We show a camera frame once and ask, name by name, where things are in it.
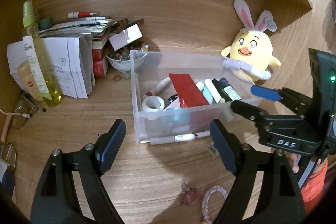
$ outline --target person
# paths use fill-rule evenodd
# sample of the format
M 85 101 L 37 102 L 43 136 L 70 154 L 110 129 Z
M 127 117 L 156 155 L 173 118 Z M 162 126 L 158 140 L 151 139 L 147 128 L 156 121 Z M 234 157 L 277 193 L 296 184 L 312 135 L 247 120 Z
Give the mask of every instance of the person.
M 299 171 L 299 166 L 297 164 L 298 154 L 286 153 L 289 164 L 292 167 L 294 173 Z M 324 180 L 326 177 L 328 168 L 328 159 L 325 159 L 323 162 L 318 161 L 314 171 L 308 179 L 307 184 L 301 189 L 301 194 L 304 202 L 304 207 L 306 214 L 308 215 L 314 208 L 319 204 L 322 199 Z

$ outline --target pink inner ear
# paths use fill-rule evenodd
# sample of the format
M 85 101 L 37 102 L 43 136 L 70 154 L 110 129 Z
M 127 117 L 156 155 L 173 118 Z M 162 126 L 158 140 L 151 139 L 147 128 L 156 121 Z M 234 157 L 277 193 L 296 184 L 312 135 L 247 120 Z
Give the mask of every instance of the pink inner ear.
M 260 25 L 259 26 L 256 26 L 257 27 L 257 30 L 259 30 L 259 31 L 263 31 L 263 30 L 266 30 L 267 28 L 266 28 L 266 25 L 265 25 L 265 19 L 266 19 L 267 17 L 264 17 L 263 18 L 263 20 L 262 20 L 262 22 L 260 23 Z
M 248 26 L 249 26 L 250 28 L 254 28 L 252 22 L 250 22 L 249 17 L 247 16 L 245 10 L 242 8 L 242 9 L 240 10 L 240 12 L 241 12 L 241 15 L 243 16 L 243 19 L 247 22 Z

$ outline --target bunny ear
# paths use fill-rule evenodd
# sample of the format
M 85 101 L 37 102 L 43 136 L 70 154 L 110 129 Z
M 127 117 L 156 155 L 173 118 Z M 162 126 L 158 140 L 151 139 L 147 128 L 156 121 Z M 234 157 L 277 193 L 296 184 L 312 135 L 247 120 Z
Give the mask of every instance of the bunny ear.
M 267 29 L 267 27 L 265 25 L 265 19 L 266 18 L 273 19 L 272 13 L 268 10 L 263 11 L 258 18 L 258 21 L 255 25 L 255 28 L 258 31 L 263 32 Z
M 254 28 L 250 9 L 247 3 L 244 0 L 235 0 L 233 5 L 245 28 Z

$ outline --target yellow liquid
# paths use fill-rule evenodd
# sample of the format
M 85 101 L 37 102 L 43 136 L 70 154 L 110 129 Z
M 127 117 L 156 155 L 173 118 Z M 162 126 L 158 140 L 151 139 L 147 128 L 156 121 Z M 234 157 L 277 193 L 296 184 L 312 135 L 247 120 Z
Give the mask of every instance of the yellow liquid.
M 45 49 L 44 49 L 43 44 L 42 44 L 41 39 L 40 39 L 39 28 L 38 28 L 37 23 L 34 23 L 32 25 L 29 25 L 29 26 L 23 28 L 22 36 L 23 37 L 25 37 L 25 36 L 32 36 L 33 37 L 37 59 L 38 59 L 40 64 L 45 64 L 47 55 L 46 55 Z M 43 74 L 45 83 L 47 85 L 47 88 L 48 88 L 49 93 L 50 93 L 51 98 L 52 98 L 51 100 L 49 100 L 48 98 L 43 97 L 43 99 L 46 102 L 46 104 L 50 107 L 58 106 L 61 103 L 63 96 L 59 92 L 57 82 L 53 79 L 52 75 L 48 75 L 43 70 L 42 70 L 42 74 Z

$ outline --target orange sleeve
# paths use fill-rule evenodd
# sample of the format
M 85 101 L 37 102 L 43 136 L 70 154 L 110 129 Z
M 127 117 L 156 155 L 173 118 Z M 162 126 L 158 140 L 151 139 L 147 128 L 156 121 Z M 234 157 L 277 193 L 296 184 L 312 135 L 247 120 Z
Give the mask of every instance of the orange sleeve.
M 310 213 L 322 198 L 322 190 L 324 179 L 326 177 L 328 161 L 326 160 L 320 171 L 312 174 L 305 187 L 302 188 L 301 194 L 303 197 L 306 213 Z

